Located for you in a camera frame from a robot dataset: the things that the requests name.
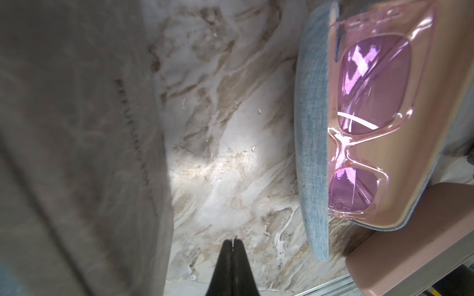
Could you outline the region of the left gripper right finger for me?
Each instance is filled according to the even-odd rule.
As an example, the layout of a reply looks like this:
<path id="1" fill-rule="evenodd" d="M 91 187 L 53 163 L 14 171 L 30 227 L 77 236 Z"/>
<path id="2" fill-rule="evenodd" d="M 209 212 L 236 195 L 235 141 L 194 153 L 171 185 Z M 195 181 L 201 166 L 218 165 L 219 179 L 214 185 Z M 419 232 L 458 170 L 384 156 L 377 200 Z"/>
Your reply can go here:
<path id="1" fill-rule="evenodd" d="M 260 296 L 243 241 L 233 241 L 232 253 L 232 295 Z"/>

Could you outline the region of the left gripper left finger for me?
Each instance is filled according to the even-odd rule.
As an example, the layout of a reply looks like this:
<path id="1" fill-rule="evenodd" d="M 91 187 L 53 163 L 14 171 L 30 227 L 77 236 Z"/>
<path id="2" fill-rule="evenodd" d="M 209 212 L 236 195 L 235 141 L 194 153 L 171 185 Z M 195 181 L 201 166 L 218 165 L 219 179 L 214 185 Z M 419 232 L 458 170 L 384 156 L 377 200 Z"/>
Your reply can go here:
<path id="1" fill-rule="evenodd" d="M 233 244 L 225 240 L 222 244 L 216 267 L 206 296 L 233 295 Z"/>

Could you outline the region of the mint glasses case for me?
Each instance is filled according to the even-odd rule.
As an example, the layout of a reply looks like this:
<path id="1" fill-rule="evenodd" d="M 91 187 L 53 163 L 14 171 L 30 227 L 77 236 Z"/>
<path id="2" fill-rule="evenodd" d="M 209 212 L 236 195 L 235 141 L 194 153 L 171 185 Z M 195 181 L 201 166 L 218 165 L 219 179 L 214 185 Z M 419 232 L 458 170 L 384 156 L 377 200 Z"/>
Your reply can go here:
<path id="1" fill-rule="evenodd" d="M 161 296 L 151 1 L 1 2 L 1 294 Z"/>

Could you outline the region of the case with purple glasses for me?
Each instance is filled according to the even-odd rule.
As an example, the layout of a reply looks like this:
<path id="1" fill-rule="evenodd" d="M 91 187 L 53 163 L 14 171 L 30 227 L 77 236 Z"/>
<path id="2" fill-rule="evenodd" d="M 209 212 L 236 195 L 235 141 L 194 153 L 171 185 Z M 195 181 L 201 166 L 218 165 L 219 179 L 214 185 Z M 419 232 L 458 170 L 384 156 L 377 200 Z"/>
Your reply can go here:
<path id="1" fill-rule="evenodd" d="M 330 259 L 332 217 L 406 226 L 443 154 L 473 136 L 472 1 L 326 1 L 309 14 L 295 146 L 317 259 Z"/>

